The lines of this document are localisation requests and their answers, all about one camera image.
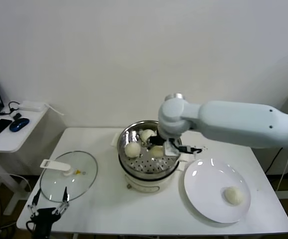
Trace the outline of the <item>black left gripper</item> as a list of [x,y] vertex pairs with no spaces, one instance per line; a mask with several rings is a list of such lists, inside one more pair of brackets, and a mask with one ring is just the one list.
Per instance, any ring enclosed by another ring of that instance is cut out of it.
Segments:
[[34,224],[33,236],[49,236],[51,234],[52,225],[60,219],[60,215],[64,214],[69,207],[67,187],[65,187],[62,202],[56,208],[36,208],[39,200],[41,189],[37,191],[31,204],[27,206]]

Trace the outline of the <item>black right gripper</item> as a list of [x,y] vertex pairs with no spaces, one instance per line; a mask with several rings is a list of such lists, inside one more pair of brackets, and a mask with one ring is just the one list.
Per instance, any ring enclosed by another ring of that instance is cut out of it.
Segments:
[[151,148],[152,146],[163,146],[165,139],[160,137],[159,135],[150,136],[148,142],[146,142],[146,148]]

